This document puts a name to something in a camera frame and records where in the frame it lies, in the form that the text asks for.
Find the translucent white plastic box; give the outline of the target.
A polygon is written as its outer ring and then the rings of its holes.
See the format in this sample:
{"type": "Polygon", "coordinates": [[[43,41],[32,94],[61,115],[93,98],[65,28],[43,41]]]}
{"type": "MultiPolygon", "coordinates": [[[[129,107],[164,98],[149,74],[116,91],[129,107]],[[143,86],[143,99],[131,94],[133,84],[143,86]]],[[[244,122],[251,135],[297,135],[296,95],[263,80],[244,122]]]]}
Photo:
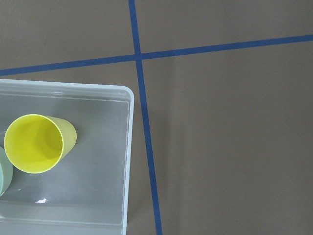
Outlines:
{"type": "Polygon", "coordinates": [[[3,235],[124,235],[134,110],[123,86],[0,82],[0,134],[25,114],[68,120],[74,148],[52,170],[14,170],[0,198],[3,235]]]}

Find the mint green plastic bowl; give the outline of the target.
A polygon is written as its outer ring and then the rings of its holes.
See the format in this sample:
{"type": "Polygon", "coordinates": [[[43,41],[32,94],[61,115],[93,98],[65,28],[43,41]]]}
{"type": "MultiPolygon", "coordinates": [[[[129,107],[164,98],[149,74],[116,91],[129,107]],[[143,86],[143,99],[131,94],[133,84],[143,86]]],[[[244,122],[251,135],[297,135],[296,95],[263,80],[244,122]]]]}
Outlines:
{"type": "Polygon", "coordinates": [[[13,178],[13,165],[9,161],[5,150],[0,148],[0,195],[9,188],[13,178]]]}

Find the yellow plastic cup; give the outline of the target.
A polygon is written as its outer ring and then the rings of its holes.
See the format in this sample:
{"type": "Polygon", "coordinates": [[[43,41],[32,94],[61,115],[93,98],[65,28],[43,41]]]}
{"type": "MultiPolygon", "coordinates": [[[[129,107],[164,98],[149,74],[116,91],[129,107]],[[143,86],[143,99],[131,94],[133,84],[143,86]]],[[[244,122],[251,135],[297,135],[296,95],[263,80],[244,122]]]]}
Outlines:
{"type": "Polygon", "coordinates": [[[4,150],[17,169],[39,174],[56,166],[76,141],[76,129],[69,121],[28,114],[9,125],[4,136],[4,150]]]}

